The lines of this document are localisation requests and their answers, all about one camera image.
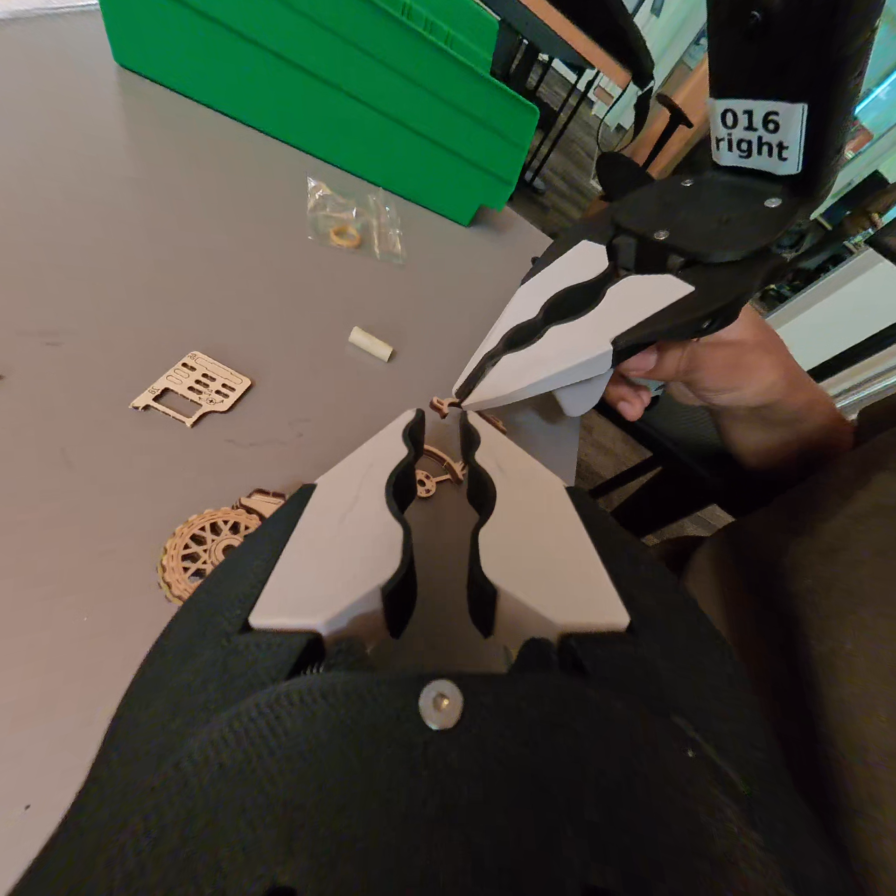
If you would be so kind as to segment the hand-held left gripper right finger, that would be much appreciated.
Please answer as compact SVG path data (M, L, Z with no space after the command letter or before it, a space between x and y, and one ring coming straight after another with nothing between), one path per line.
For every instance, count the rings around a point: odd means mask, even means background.
M564 481L476 413L460 419L477 515L469 616L488 639L621 633L630 615Z

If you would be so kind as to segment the wooden gear model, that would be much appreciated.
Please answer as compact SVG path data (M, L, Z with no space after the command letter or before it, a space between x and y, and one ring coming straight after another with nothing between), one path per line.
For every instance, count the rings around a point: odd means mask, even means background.
M285 504L287 495L257 488L230 506L209 509L179 525L161 549L157 573L165 598L177 606L196 591L245 538Z

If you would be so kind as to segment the black metal frame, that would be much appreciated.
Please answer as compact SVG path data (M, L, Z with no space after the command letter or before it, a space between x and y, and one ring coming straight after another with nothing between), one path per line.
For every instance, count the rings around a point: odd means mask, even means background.
M734 518L748 512L743 472L722 443L708 409L662 395L634 422L604 399L594 410L648 453L587 491L599 501L643 479L643 485L611 510L633 535L653 535L712 505Z

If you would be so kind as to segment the white wax stick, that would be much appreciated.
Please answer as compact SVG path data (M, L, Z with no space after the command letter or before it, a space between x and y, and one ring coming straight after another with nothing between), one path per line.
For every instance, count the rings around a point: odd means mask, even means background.
M353 327L349 343L379 361L388 363L394 352L393 347L360 327Z

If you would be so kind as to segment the person's right forearm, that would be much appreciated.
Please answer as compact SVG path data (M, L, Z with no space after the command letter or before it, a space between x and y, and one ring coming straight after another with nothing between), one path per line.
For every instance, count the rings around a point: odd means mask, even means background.
M847 454L856 442L854 424L797 362L792 367L778 408L784 419L787 463L819 465Z

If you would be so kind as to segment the white cabinet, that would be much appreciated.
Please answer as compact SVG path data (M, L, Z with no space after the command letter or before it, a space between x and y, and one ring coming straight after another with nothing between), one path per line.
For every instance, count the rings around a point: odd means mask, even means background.
M895 323L895 266L867 249L768 315L806 370L850 350Z

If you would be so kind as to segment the green plastic bin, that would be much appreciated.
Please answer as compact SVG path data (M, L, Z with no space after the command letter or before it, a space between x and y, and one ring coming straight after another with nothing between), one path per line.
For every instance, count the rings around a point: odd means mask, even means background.
M539 121L492 77L477 2L101 1L115 61L467 226L510 198Z

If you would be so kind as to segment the slotted wooden panel square cutout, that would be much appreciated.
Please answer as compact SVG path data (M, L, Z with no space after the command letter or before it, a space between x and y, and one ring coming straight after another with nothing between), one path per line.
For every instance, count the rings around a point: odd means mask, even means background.
M252 388L252 379L205 353L192 351L130 403L130 409L157 409L188 428L209 414L229 412ZM189 414L163 404L164 393L188 402Z

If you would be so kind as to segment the clear plastic bag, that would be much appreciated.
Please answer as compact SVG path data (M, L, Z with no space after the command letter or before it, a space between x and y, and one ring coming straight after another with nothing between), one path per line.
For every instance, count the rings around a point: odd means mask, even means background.
M320 245L385 263L406 261L397 208L381 188L346 193L308 175L307 224L308 238Z

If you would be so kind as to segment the wooden top table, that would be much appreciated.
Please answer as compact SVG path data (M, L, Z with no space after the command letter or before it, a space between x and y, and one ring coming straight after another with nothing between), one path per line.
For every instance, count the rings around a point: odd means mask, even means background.
M519 185L543 195L540 176L600 76L625 89L649 87L653 60L624 2L483 1L498 19L491 73L537 106L541 138L531 149ZM558 107L539 99L553 63L573 75Z

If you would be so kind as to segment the grey desk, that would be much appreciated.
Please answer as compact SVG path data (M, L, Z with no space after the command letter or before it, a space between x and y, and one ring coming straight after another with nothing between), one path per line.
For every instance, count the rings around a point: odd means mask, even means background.
M446 395L549 242L399 200L404 264L329 249L308 173L358 186L120 68L97 11L2 22L2 894L177 611L174 530ZM191 428L130 409L192 351L252 388Z

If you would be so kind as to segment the person's right hand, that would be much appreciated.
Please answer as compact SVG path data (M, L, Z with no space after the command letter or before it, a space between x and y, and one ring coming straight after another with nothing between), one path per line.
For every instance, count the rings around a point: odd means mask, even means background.
M735 452L770 441L779 411L813 386L785 343L752 306L709 336L657 342L622 362L604 400L624 420L639 420L660 384L682 404L709 409Z

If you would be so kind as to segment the curved wooden puzzle piece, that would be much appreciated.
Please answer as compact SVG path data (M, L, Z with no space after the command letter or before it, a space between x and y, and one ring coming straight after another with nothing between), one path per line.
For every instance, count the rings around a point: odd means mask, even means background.
M421 460L430 460L436 463L441 471L431 473L420 466L415 467L414 477L417 490L417 498L429 499L434 496L437 488L444 482L460 486L466 476L467 466L463 461L455 461L441 449L429 444L423 446Z

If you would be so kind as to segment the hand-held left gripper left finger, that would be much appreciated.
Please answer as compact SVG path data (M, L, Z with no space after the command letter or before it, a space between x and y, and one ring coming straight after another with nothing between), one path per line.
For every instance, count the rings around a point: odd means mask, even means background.
M302 489L308 501L249 615L254 630L325 641L405 631L418 590L406 511L425 424L422 409L403 412Z

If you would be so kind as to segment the person's brown trousers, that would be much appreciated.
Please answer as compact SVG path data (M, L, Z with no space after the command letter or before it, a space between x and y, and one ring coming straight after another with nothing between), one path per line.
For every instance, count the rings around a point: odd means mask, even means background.
M895 405L705 540L683 580L744 663L799 792L865 894L895 891Z

